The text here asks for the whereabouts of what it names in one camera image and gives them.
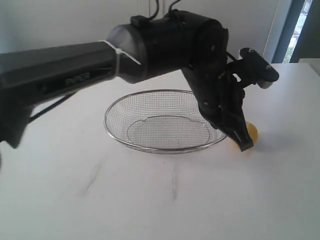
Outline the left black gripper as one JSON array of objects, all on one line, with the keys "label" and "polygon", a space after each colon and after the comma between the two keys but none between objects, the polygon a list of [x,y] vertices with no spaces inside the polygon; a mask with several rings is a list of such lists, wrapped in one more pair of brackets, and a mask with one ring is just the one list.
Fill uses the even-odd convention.
[{"label": "left black gripper", "polygon": [[244,90],[236,78],[238,63],[188,66],[183,75],[192,90],[200,114],[222,130],[244,152],[253,147],[243,114]]}]

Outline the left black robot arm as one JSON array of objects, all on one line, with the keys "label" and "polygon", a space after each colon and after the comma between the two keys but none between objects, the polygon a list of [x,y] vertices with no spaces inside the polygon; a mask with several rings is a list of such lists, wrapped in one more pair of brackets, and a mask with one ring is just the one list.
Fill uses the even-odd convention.
[{"label": "left black robot arm", "polygon": [[227,63],[229,31],[212,18],[172,10],[161,19],[133,16],[106,40],[3,53],[0,56],[0,139],[16,148],[33,109],[58,97],[122,78],[136,84],[177,70],[201,116],[251,148],[242,104],[244,89]]}]

